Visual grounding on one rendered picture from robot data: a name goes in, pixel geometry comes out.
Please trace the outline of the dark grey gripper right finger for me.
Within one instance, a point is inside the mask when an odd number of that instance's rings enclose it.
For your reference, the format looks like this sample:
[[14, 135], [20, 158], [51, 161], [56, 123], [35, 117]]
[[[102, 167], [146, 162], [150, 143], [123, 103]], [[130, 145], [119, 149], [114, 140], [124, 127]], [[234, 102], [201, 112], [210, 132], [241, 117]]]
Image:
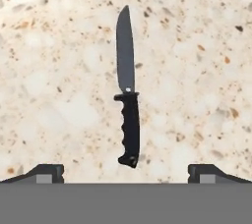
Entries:
[[214, 164], [190, 164], [188, 174], [189, 184], [252, 184], [252, 181], [225, 174]]

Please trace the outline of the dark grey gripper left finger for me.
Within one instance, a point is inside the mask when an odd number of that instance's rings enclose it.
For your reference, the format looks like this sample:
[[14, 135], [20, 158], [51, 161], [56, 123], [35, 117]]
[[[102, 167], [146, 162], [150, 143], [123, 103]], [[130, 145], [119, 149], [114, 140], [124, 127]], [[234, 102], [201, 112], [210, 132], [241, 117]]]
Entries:
[[2, 184], [63, 184], [64, 166], [62, 164], [38, 164], [28, 173], [2, 181]]

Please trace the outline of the black-handled knife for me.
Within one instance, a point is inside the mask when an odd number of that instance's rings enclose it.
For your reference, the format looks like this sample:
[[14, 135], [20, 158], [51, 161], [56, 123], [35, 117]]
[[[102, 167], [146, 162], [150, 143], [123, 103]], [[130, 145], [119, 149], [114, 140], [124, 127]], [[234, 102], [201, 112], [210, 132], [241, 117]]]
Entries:
[[135, 90], [134, 43], [128, 5], [121, 10], [117, 19], [116, 64], [121, 93], [116, 94], [114, 100], [123, 103], [121, 130], [124, 146], [124, 153], [118, 158], [118, 162], [136, 168], [140, 153], [139, 93]]

